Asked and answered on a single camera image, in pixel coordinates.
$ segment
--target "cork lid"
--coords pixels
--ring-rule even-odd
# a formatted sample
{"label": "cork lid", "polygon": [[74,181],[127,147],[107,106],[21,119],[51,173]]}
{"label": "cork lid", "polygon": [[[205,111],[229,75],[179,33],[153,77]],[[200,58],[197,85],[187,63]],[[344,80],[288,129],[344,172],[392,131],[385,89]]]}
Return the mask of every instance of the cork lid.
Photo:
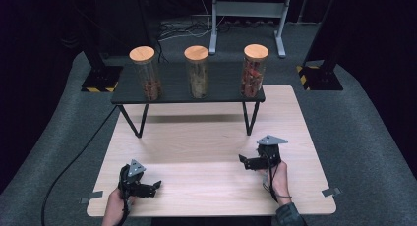
{"label": "cork lid", "polygon": [[155,51],[153,50],[153,48],[148,47],[148,46],[140,46],[140,47],[133,49],[129,53],[129,57],[135,63],[146,63],[152,59],[154,54],[155,54]]}
{"label": "cork lid", "polygon": [[267,58],[269,51],[260,44],[251,44],[245,47],[245,56],[253,61],[262,61]]}
{"label": "cork lid", "polygon": [[191,46],[184,51],[185,57],[193,62],[203,61],[209,56],[209,51],[203,46]]}

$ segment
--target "glass jar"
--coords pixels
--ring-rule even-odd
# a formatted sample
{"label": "glass jar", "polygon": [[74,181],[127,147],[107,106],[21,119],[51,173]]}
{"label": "glass jar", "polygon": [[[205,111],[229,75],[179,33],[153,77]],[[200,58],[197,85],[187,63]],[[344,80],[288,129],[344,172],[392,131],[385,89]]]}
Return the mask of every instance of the glass jar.
{"label": "glass jar", "polygon": [[157,100],[162,96],[158,65],[153,60],[154,54],[154,50],[148,46],[137,47],[129,53],[147,100]]}
{"label": "glass jar", "polygon": [[245,47],[244,53],[240,93],[245,97],[255,97],[262,87],[268,49],[259,44],[251,44]]}
{"label": "glass jar", "polygon": [[194,98],[205,98],[209,92],[209,51],[203,46],[191,46],[184,55],[190,93]]}

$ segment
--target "black table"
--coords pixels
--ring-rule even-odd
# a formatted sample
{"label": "black table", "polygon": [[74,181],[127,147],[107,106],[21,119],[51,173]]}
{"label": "black table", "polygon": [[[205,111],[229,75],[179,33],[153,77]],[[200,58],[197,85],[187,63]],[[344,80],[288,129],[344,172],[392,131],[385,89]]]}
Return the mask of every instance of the black table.
{"label": "black table", "polygon": [[[208,64],[208,96],[203,99],[193,98],[187,82],[184,63],[160,63],[159,74],[162,83],[162,96],[158,100],[146,100],[134,65],[126,65],[120,75],[111,103],[119,107],[129,126],[138,138],[142,137],[150,104],[161,103],[205,103],[205,102],[242,102],[246,133],[249,136],[255,124],[260,102],[265,101],[264,90],[256,97],[244,97],[240,93],[242,63],[222,62]],[[246,102],[255,102],[254,113],[249,124]],[[145,104],[141,128],[138,132],[124,104]]]}

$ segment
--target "gray carpet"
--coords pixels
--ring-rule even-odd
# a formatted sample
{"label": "gray carpet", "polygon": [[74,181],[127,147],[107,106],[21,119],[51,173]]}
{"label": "gray carpet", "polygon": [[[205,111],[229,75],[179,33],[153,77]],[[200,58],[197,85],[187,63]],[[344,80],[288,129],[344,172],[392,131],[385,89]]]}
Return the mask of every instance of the gray carpet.
{"label": "gray carpet", "polygon": [[[305,91],[295,67],[304,60],[317,25],[287,24],[283,41],[286,59],[278,59],[273,27],[221,32],[211,61],[241,61],[251,43],[269,49],[265,84],[292,85],[322,161],[329,185],[343,194],[335,198],[332,215],[306,215],[309,225],[417,225],[417,182],[377,110],[358,82],[340,67],[335,73],[343,91]],[[169,62],[183,61],[191,45],[209,47],[209,34],[161,42]],[[130,63],[110,57],[107,65]],[[64,94],[48,127],[0,196],[0,225],[39,225],[46,192],[65,166],[83,149],[112,110],[111,93],[81,92],[89,73],[82,53],[74,60]],[[119,111],[111,115],[86,151],[62,176],[46,205],[46,225],[99,225],[79,204],[93,189]],[[149,225],[149,218],[128,218],[125,225]]]}

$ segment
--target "light wood tabletop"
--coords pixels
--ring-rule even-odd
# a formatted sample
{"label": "light wood tabletop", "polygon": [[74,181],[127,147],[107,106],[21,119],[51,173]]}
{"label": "light wood tabletop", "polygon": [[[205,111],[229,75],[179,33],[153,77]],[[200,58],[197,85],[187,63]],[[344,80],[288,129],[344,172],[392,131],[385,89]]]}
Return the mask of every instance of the light wood tabletop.
{"label": "light wood tabletop", "polygon": [[[130,216],[274,215],[278,205],[264,190],[263,177],[245,170],[238,157],[257,157],[257,141],[266,135],[288,140],[279,148],[299,212],[334,213],[334,199],[322,194],[328,182],[292,87],[263,87],[267,99],[251,136],[240,103],[152,104],[141,139],[120,114],[94,187],[103,197],[90,200],[88,215],[104,215],[120,169],[132,159],[147,168],[143,184],[162,185],[155,198],[138,199]],[[247,105],[253,110],[254,104]],[[135,124],[141,122],[143,104],[125,108]]]}

